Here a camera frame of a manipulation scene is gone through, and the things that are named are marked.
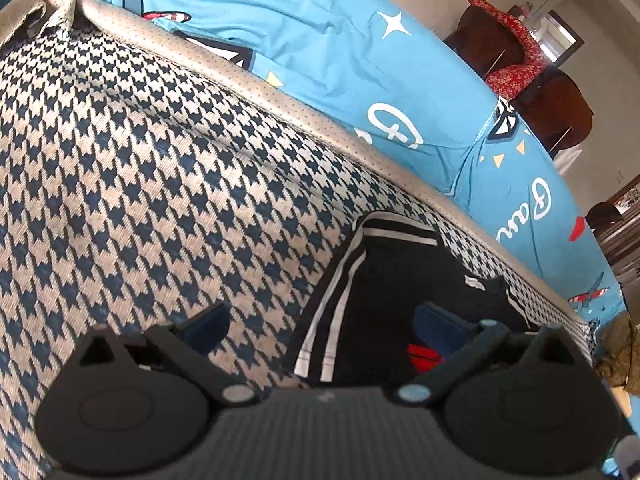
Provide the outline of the black garment red print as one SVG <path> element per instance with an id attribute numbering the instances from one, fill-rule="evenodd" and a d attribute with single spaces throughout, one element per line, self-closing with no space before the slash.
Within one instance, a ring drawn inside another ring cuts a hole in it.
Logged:
<path id="1" fill-rule="evenodd" d="M 314 288 L 284 366 L 311 385 L 399 386 L 444 360 L 413 329 L 428 302 L 472 324 L 539 327 L 504 278 L 474 275 L 439 232 L 375 211 L 357 220 Z"/>

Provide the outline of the houndstooth mattress cover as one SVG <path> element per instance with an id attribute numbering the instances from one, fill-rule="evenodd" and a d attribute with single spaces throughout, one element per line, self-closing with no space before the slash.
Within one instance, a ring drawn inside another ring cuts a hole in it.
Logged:
<path id="1" fill-rule="evenodd" d="M 446 197 L 309 107 L 98 0 L 1 13 L 1 474 L 39 479 L 34 421 L 94 324 L 232 307 L 215 364 L 294 387 L 294 322 L 355 220 L 435 228 L 582 352 L 589 325 Z"/>

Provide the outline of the white cloth on chair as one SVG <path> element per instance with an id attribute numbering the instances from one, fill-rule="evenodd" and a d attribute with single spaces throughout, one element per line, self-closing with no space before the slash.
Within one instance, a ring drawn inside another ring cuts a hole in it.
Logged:
<path id="1" fill-rule="evenodd" d="M 567 171 L 570 169 L 570 166 L 572 166 L 574 162 L 576 162 L 576 159 L 578 159 L 580 154 L 582 154 L 583 150 L 584 148 L 582 147 L 582 144 L 577 144 L 575 146 L 572 146 L 571 148 L 561 150 L 558 154 L 555 155 L 555 158 L 553 159 L 553 165 L 555 166 L 555 169 L 558 170 L 558 173 L 561 176 L 564 176 L 564 174 L 567 173 Z"/>

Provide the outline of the brown wooden chair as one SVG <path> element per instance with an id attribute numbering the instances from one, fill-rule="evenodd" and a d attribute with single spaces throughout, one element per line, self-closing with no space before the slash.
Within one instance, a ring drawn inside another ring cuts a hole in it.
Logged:
<path id="1" fill-rule="evenodd" d="M 445 44 L 526 121 L 550 155 L 590 135 L 593 111 L 525 25 L 487 0 L 469 0 Z"/>

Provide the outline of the red patterned cloth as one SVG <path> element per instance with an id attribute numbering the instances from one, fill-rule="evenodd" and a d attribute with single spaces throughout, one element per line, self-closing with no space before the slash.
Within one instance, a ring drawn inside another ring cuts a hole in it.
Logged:
<path id="1" fill-rule="evenodd" d="M 491 90 L 508 101 L 514 100 L 551 62 L 525 25 L 514 15 L 503 12 L 487 0 L 468 0 L 472 8 L 484 11 L 506 34 L 509 47 L 495 62 L 484 81 Z"/>

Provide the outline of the blue cartoon print bedsheet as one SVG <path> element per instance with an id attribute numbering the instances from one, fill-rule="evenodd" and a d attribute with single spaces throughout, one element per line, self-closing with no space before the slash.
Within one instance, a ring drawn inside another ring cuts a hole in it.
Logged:
<path id="1" fill-rule="evenodd" d="M 102 0 L 227 58 L 448 196 L 586 320 L 620 285 L 525 119 L 388 0 Z"/>

